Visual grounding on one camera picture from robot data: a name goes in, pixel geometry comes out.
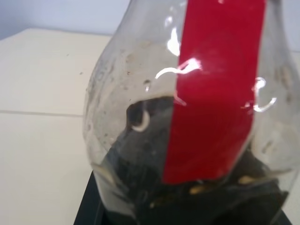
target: white table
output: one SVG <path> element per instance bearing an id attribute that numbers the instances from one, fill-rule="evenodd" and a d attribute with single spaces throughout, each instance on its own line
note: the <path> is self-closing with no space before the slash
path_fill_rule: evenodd
<path id="1" fill-rule="evenodd" d="M 73 224 L 91 172 L 85 89 L 109 39 L 29 29 L 0 41 L 0 224 Z M 285 212 L 300 221 L 300 180 Z"/>

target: red tape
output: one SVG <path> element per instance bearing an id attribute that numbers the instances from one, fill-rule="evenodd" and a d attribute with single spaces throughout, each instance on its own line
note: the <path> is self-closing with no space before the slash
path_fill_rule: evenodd
<path id="1" fill-rule="evenodd" d="M 188 0 L 163 181 L 226 176 L 251 130 L 265 0 Z"/>

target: white surface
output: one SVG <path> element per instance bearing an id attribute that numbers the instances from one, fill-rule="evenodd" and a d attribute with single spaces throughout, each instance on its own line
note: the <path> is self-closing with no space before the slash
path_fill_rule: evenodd
<path id="1" fill-rule="evenodd" d="M 26 30 L 0 41 L 0 224 L 73 224 L 91 172 L 84 93 L 108 40 Z M 300 70 L 300 53 L 293 56 Z M 294 225 L 299 190 L 300 179 L 284 208 Z"/>
<path id="2" fill-rule="evenodd" d="M 113 34 L 129 0 L 0 0 L 0 39 L 30 27 Z M 300 51 L 300 1 L 283 0 L 290 48 Z"/>
<path id="3" fill-rule="evenodd" d="M 73 224 L 91 173 L 81 126 L 81 118 L 0 114 L 0 224 Z"/>
<path id="4" fill-rule="evenodd" d="M 0 41 L 0 110 L 82 115 L 85 89 L 109 39 L 29 29 Z"/>

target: black base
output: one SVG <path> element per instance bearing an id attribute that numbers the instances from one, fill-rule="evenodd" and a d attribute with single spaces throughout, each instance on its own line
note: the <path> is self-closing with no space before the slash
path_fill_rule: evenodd
<path id="1" fill-rule="evenodd" d="M 105 214 L 93 173 L 84 192 L 74 225 L 112 225 Z M 292 224 L 282 211 L 274 225 Z"/>

